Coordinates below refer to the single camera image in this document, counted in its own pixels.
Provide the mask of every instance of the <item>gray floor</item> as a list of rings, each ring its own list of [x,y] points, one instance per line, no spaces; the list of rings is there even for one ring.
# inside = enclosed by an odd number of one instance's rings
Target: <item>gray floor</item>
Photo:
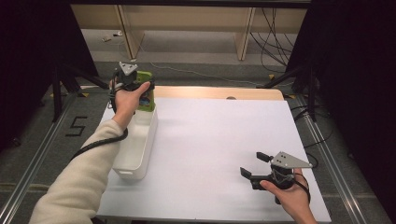
[[[128,62],[123,39],[113,36],[117,31],[83,30],[89,45],[92,57],[103,80],[108,80],[112,69],[118,61]],[[112,40],[103,42],[102,38],[111,36]],[[287,39],[280,35],[280,42],[285,49],[292,50]],[[288,35],[293,42],[296,35]],[[272,48],[272,53],[279,57],[279,52]],[[201,85],[255,88],[258,84],[270,81],[269,75],[276,77],[281,73],[269,72],[263,64],[273,70],[284,69],[280,63],[262,57],[262,50],[250,38],[247,47],[247,56],[244,61],[238,61],[233,43],[233,34],[228,33],[192,33],[192,32],[146,32],[142,48],[135,62],[142,70],[151,71],[156,76],[158,85]],[[91,83],[79,79],[81,85]],[[276,86],[285,94],[290,108],[304,105],[304,95],[289,98],[292,94],[290,83],[292,79]],[[50,150],[44,159],[41,168],[35,176],[32,185],[27,191],[21,205],[11,223],[27,223],[35,202],[41,197],[56,176],[68,163],[83,141],[94,131],[106,106],[106,92],[98,88],[87,89],[88,97],[78,97],[71,105],[68,115],[64,119],[63,127],[57,133]],[[13,190],[13,186],[21,179],[35,152],[40,148],[42,139],[51,125],[52,101],[51,91],[43,97],[43,106],[38,107],[20,136],[21,146],[10,146],[0,153],[0,204],[3,204]],[[318,98],[317,105],[324,105]],[[301,110],[292,110],[296,116]],[[332,122],[331,115],[325,107],[316,110],[319,131],[328,139],[325,146],[332,153],[337,167],[345,177],[346,186],[351,190],[359,209],[363,213],[366,223],[391,223],[380,203],[364,180],[359,167],[347,156],[347,147],[342,136]],[[70,124],[76,116],[86,116],[82,119],[85,129],[79,137],[66,137],[73,132]],[[318,139],[314,138],[309,129],[309,118],[303,117],[296,121],[296,126],[304,146],[309,146]],[[308,147],[306,152],[318,159],[318,167],[314,169],[323,199],[331,214],[332,223],[354,223],[343,201],[343,194],[337,188],[329,170],[327,161],[322,157],[320,145]],[[126,220],[108,220],[107,223],[130,223]]]

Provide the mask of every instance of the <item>fleece sleeve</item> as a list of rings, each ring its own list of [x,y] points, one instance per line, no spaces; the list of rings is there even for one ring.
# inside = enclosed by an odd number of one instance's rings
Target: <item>fleece sleeve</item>
[[[114,120],[98,126],[85,142],[121,136],[123,130]],[[91,223],[99,209],[107,176],[120,150],[120,142],[93,148],[75,157],[35,205],[30,223]]]

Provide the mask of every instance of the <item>table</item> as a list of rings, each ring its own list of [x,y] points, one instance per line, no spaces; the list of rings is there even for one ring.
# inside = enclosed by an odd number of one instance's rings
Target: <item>table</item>
[[[256,151],[274,156],[285,151],[307,161],[280,91],[156,87],[155,95],[159,124],[147,175],[142,180],[125,180],[110,172],[99,217],[292,221],[271,193],[251,189],[239,174],[241,166],[254,175],[270,173],[270,165],[257,160]],[[238,100],[225,100],[228,96]],[[111,116],[111,110],[106,110],[103,120]],[[312,171],[304,170],[304,175],[316,219],[331,222]]]

